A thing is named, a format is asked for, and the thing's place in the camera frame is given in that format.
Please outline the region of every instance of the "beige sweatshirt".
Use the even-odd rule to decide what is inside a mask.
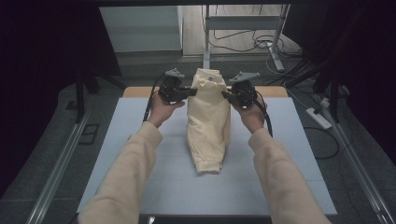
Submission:
[[[155,149],[162,139],[154,125],[143,123],[79,214],[80,224],[138,223],[140,199],[155,163]],[[255,132],[248,143],[255,151],[253,161],[273,223],[330,223],[280,143],[265,129]]]

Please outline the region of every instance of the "human arm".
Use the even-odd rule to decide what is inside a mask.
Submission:
[[[260,109],[255,105],[234,108],[252,133],[248,143],[255,152],[254,166],[273,223],[330,223],[289,152],[263,128]]]
[[[157,128],[183,103],[169,105],[154,94],[150,117],[121,149],[95,196],[78,216],[80,224],[137,223],[146,180],[163,137]]]

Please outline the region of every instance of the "white power strip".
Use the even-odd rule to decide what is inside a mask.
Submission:
[[[320,127],[322,127],[324,130],[328,130],[332,127],[329,121],[327,121],[325,118],[323,118],[319,113],[315,114],[314,113],[315,109],[314,108],[309,108],[305,110],[305,112],[312,118],[314,119]]]

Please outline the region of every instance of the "person's right hand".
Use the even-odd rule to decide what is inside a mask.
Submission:
[[[267,104],[264,104],[264,101],[260,96],[257,96],[257,101],[265,108],[267,107]],[[233,108],[241,115],[242,122],[251,133],[254,133],[264,127],[264,114],[255,104],[251,105],[248,108],[233,105]]]

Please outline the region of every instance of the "table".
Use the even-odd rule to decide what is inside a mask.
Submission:
[[[139,129],[150,89],[128,88],[119,99],[78,212],[96,192],[125,139]],[[332,199],[291,98],[282,87],[258,87],[257,90],[269,105],[274,137],[290,151],[324,213],[335,215]],[[157,148],[157,160],[145,187],[140,213],[151,217],[269,217],[253,166],[254,153],[248,147],[250,133],[239,114],[232,110],[231,141],[220,173],[198,175],[186,142],[186,112],[186,106],[179,108],[160,127],[163,141]]]

